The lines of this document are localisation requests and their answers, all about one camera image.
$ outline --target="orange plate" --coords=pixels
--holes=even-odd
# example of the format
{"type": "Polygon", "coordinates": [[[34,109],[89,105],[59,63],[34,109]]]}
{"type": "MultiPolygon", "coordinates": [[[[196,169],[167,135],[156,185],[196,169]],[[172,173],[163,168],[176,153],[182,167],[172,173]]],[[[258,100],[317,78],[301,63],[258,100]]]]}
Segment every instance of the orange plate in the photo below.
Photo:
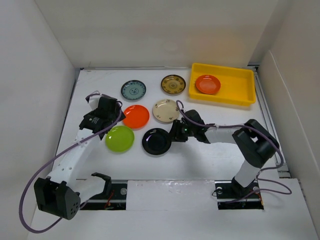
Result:
{"type": "Polygon", "coordinates": [[[221,88],[221,83],[215,76],[202,75],[196,79],[195,86],[204,94],[216,94],[221,88]]]}
{"type": "Polygon", "coordinates": [[[149,121],[149,111],[144,106],[132,105],[124,110],[124,125],[131,129],[139,129],[144,127],[149,121]]]}

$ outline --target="cable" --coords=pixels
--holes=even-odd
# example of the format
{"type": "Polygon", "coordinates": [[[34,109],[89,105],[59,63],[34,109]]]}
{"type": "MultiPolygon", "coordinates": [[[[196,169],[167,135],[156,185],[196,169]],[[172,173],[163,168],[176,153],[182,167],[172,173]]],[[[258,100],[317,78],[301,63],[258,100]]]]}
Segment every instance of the cable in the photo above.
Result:
{"type": "MultiPolygon", "coordinates": [[[[90,94],[89,96],[86,97],[86,99],[92,97],[92,96],[95,96],[95,95],[101,95],[101,96],[104,96],[104,97],[109,97],[105,94],[100,94],[100,93],[92,93],[90,94]]],[[[110,124],[108,127],[102,129],[101,131],[98,131],[94,134],[92,134],[91,136],[88,136],[84,139],[82,139],[80,141],[80,143],[84,143],[86,141],[88,141],[89,139],[92,139],[94,138],[95,136],[98,136],[100,134],[103,134],[104,132],[108,131],[109,129],[111,129],[113,126],[115,126],[120,118],[121,118],[121,115],[122,115],[122,110],[121,110],[121,107],[122,107],[122,102],[120,101],[117,101],[117,103],[119,104],[120,106],[120,109],[119,109],[119,114],[118,114],[118,117],[116,118],[116,120],[110,124]]],[[[38,171],[35,172],[35,174],[33,174],[33,176],[30,178],[30,180],[27,182],[23,192],[22,192],[22,195],[21,195],[21,198],[20,198],[20,202],[19,202],[19,219],[20,219],[20,222],[21,224],[24,226],[25,229],[27,229],[29,232],[31,233],[34,233],[34,234],[41,234],[41,233],[44,233],[46,231],[48,231],[49,229],[51,229],[53,226],[55,226],[58,222],[61,221],[62,217],[60,217],[57,221],[55,221],[52,225],[48,226],[47,228],[45,229],[42,229],[42,230],[35,230],[33,228],[31,228],[25,221],[24,219],[24,215],[23,215],[23,205],[24,205],[24,200],[25,200],[25,197],[26,197],[26,194],[27,194],[27,191],[30,187],[30,185],[32,184],[32,182],[36,179],[36,177],[38,176],[38,174],[40,172],[42,172],[46,167],[48,167],[50,164],[52,164],[56,159],[58,159],[59,157],[61,157],[63,154],[67,153],[68,151],[70,151],[71,149],[75,148],[79,146],[78,143],[75,143],[73,145],[71,145],[70,147],[68,147],[67,149],[63,150],[62,152],[60,152],[58,155],[56,155],[55,157],[53,157],[51,160],[49,160],[46,164],[44,164],[42,167],[40,167],[40,169],[38,171]]]]}
{"type": "Polygon", "coordinates": [[[183,108],[184,108],[184,104],[182,103],[182,101],[180,100],[177,100],[176,101],[176,106],[180,112],[180,114],[187,120],[189,121],[190,123],[196,125],[196,126],[199,126],[199,127],[203,127],[203,128],[222,128],[222,129],[232,129],[232,128],[246,128],[246,129],[249,129],[255,133],[257,133],[258,135],[260,135],[262,138],[264,138],[274,149],[275,151],[278,153],[279,157],[280,157],[280,164],[278,166],[271,166],[271,167],[265,167],[265,168],[262,168],[259,173],[256,175],[256,179],[257,180],[260,180],[260,181],[265,181],[265,182],[271,182],[271,183],[275,183],[275,184],[279,184],[283,187],[285,187],[288,192],[283,192],[283,191],[277,191],[277,190],[273,190],[273,189],[268,189],[268,188],[259,188],[257,190],[254,190],[250,193],[248,193],[247,195],[245,195],[244,197],[241,197],[239,199],[235,199],[235,200],[232,200],[232,201],[226,201],[225,203],[229,203],[229,204],[232,204],[232,203],[236,203],[242,199],[246,199],[248,198],[249,196],[251,196],[252,194],[255,194],[255,193],[258,193],[258,192],[261,192],[261,191],[269,191],[269,192],[273,192],[273,193],[278,193],[278,194],[284,194],[284,195],[290,195],[292,194],[292,191],[291,189],[284,185],[283,183],[281,182],[278,182],[278,181],[275,181],[275,180],[269,180],[269,179],[264,179],[264,178],[258,178],[258,176],[263,172],[263,171],[266,171],[266,170],[272,170],[272,169],[278,169],[278,168],[281,168],[283,165],[284,165],[284,157],[280,151],[279,148],[277,148],[277,146],[273,143],[272,140],[270,140],[266,135],[264,135],[262,132],[260,132],[259,130],[253,128],[253,127],[250,127],[250,126],[246,126],[244,124],[236,124],[236,125],[223,125],[223,126],[216,126],[215,123],[212,123],[212,124],[200,124],[196,121],[193,121],[192,119],[190,119],[189,117],[186,116],[186,114],[184,113],[183,111],[183,108]]]}
{"type": "Polygon", "coordinates": [[[114,196],[114,194],[115,194],[115,190],[112,190],[112,192],[111,192],[111,194],[110,194],[110,196],[108,198],[108,201],[106,201],[106,203],[104,205],[104,209],[106,209],[108,207],[108,204],[109,204],[111,198],[114,196]]]}
{"type": "Polygon", "coordinates": [[[87,201],[85,201],[84,203],[82,203],[82,205],[79,207],[79,209],[80,210],[83,209],[87,205],[88,202],[89,202],[89,199],[87,201]]]}

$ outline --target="plastic tray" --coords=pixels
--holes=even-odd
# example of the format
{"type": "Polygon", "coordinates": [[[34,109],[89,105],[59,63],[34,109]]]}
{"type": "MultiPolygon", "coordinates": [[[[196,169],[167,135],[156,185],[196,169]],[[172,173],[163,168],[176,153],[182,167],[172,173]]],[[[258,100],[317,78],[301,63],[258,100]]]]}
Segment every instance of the plastic tray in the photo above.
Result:
{"type": "Polygon", "coordinates": [[[248,69],[194,63],[191,70],[189,96],[192,99],[250,106],[256,102],[254,72],[248,69]],[[204,94],[196,87],[201,75],[213,75],[221,82],[216,94],[204,94]]]}

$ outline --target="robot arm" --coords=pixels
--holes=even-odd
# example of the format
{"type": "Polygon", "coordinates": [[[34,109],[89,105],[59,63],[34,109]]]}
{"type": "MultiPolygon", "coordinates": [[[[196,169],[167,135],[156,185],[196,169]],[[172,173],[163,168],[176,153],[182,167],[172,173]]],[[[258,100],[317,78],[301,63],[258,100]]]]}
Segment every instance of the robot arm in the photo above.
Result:
{"type": "MultiPolygon", "coordinates": [[[[79,146],[68,151],[46,178],[39,177],[34,183],[38,208],[67,220],[75,216],[81,203],[97,194],[108,195],[111,190],[111,178],[101,173],[95,172],[86,180],[76,181],[81,167],[106,132],[87,138],[114,123],[121,109],[117,99],[107,96],[88,99],[88,102],[92,108],[97,108],[83,116],[73,143],[79,146]]],[[[120,121],[124,118],[121,112],[120,121]]]]}
{"type": "MultiPolygon", "coordinates": [[[[204,121],[195,110],[189,110],[185,112],[185,115],[196,123],[201,125],[204,124],[204,121]]],[[[244,125],[258,130],[279,148],[277,140],[255,119],[250,119],[244,125]]],[[[276,152],[273,146],[271,146],[271,144],[263,137],[244,127],[236,130],[234,128],[216,126],[201,127],[182,118],[181,121],[175,120],[173,122],[169,135],[173,142],[186,142],[188,137],[195,137],[199,142],[206,144],[237,144],[245,161],[239,172],[232,179],[231,188],[239,198],[243,197],[251,190],[249,186],[256,179],[257,174],[267,160],[276,152]]]]}

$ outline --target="lime green plate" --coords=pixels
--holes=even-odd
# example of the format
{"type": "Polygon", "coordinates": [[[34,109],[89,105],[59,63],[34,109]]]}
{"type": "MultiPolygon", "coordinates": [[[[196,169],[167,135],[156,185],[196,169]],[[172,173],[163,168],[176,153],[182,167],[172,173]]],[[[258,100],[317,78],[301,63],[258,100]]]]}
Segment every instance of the lime green plate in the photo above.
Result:
{"type": "Polygon", "coordinates": [[[127,126],[115,126],[105,137],[106,146],[114,152],[127,151],[134,144],[135,134],[127,126]]]}

